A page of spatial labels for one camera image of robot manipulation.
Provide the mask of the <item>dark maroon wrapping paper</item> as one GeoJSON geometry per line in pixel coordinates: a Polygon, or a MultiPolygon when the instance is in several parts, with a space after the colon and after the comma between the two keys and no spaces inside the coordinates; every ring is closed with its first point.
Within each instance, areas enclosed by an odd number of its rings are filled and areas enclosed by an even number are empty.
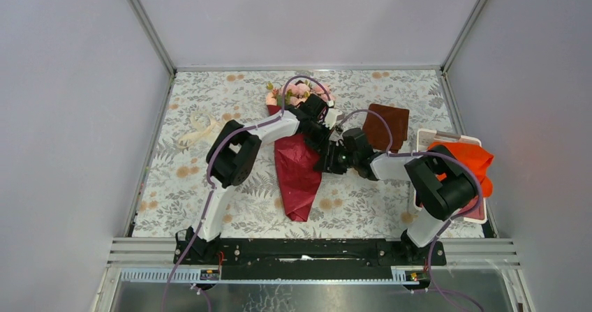
{"type": "Polygon", "coordinates": [[[302,134],[274,142],[274,164],[285,215],[295,222],[307,222],[322,181],[314,170],[319,154],[302,134]]]}

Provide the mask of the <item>peach rose stem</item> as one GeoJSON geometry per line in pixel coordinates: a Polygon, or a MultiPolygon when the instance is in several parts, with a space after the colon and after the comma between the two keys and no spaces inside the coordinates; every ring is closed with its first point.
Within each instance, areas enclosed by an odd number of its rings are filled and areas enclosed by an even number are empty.
{"type": "Polygon", "coordinates": [[[265,103],[267,105],[287,106],[290,102],[290,88],[274,86],[271,82],[266,84],[268,90],[265,103]]]}

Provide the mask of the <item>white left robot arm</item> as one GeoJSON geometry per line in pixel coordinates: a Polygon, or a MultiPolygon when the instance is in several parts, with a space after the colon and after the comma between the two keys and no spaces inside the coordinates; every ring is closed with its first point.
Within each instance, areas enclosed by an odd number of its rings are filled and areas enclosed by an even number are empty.
{"type": "Polygon", "coordinates": [[[206,156],[207,182],[212,191],[193,228],[197,235],[190,255],[201,264],[216,257],[216,244],[222,231],[223,216],[235,189],[245,182],[265,145],[274,148],[274,164],[285,208],[309,208],[321,173],[314,170],[320,160],[319,149],[328,142],[338,112],[333,101],[312,95],[297,105],[275,106],[261,120],[241,124],[233,119],[225,123],[206,156]]]}

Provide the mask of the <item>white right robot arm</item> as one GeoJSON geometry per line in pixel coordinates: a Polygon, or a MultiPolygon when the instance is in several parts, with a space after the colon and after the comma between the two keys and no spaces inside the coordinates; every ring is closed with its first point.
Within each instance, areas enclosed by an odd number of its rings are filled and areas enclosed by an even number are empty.
{"type": "Polygon", "coordinates": [[[428,245],[471,200],[483,199],[482,187],[468,166],[443,145],[411,153],[374,149],[360,128],[345,131],[340,140],[325,140],[314,170],[345,174],[349,169],[371,181],[404,180],[422,204],[418,218],[401,236],[400,254],[416,265],[428,255],[428,245]]]}

